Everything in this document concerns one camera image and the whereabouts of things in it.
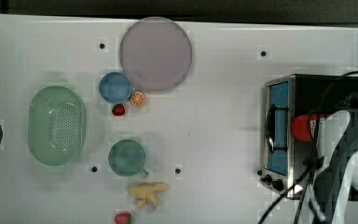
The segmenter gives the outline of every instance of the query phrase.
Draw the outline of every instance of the white table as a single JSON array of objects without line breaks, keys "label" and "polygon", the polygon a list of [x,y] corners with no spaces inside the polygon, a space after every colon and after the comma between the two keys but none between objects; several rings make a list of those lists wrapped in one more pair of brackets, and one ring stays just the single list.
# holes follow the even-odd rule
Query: white table
[{"label": "white table", "polygon": [[[128,113],[116,119],[97,86],[121,70],[118,46],[134,22],[0,15],[0,223],[112,223],[121,210],[135,224],[256,223],[277,197],[256,175],[264,83],[358,69],[357,28],[178,22],[194,49],[188,78],[148,93],[141,109],[125,104]],[[49,170],[30,154],[26,134],[32,98],[56,77],[85,102],[88,132],[78,157]],[[146,180],[170,185],[157,209],[138,210],[128,195],[142,178],[109,168],[110,147],[127,137],[146,145]],[[296,205],[284,200],[268,223],[292,223]],[[358,223],[358,203],[347,214]]]}]

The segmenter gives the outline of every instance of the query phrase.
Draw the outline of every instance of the orange slice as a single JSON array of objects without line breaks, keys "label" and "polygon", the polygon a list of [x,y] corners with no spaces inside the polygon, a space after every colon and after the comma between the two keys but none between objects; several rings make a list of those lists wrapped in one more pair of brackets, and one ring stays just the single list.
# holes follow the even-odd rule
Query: orange slice
[{"label": "orange slice", "polygon": [[135,91],[131,96],[131,104],[134,106],[143,106],[145,104],[145,101],[145,94],[141,91]]}]

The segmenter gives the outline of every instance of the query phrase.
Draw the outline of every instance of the purple plate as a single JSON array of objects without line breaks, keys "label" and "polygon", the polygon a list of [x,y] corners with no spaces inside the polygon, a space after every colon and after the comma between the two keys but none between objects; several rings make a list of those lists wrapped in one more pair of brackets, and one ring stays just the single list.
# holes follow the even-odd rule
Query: purple plate
[{"label": "purple plate", "polygon": [[185,80],[192,49],[186,32],[175,22],[149,17],[136,22],[121,40],[120,62],[133,85],[163,91]]}]

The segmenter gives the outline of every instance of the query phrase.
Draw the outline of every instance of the plastic fruit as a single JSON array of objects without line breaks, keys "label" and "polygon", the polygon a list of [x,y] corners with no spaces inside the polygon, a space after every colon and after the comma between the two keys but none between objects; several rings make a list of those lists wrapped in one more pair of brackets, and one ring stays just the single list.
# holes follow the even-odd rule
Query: plastic fruit
[{"label": "plastic fruit", "polygon": [[115,216],[117,224],[131,224],[131,214],[128,212],[119,213]]},{"label": "plastic fruit", "polygon": [[142,208],[147,202],[152,203],[156,208],[158,206],[158,198],[156,194],[167,188],[168,185],[162,182],[141,183],[130,189],[130,196],[138,199],[138,208]]},{"label": "plastic fruit", "polygon": [[123,116],[126,113],[126,109],[124,108],[124,105],[115,105],[112,109],[112,114],[114,116]]},{"label": "plastic fruit", "polygon": [[135,91],[131,96],[131,104],[134,106],[143,106],[145,104],[145,101],[145,94],[141,91]]}]

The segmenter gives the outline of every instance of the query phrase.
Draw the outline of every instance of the blue bowl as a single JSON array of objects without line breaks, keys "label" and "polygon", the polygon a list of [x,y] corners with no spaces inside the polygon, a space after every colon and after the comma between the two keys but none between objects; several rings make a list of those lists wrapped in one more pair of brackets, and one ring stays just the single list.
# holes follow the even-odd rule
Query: blue bowl
[{"label": "blue bowl", "polygon": [[132,85],[124,74],[108,73],[101,79],[100,94],[109,103],[121,104],[131,97]]}]

